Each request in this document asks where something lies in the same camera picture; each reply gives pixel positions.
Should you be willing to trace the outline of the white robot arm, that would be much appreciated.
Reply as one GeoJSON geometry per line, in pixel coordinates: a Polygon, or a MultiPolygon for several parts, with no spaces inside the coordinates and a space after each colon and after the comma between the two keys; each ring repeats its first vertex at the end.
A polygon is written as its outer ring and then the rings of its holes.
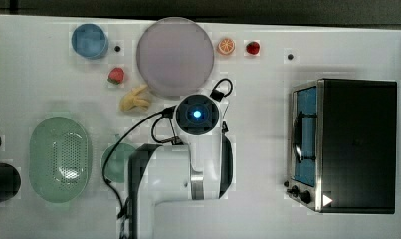
{"type": "Polygon", "coordinates": [[[171,108],[175,145],[144,144],[129,158],[130,239],[154,239],[155,207],[165,202],[216,200],[233,180],[226,97],[191,95],[171,108]]]}

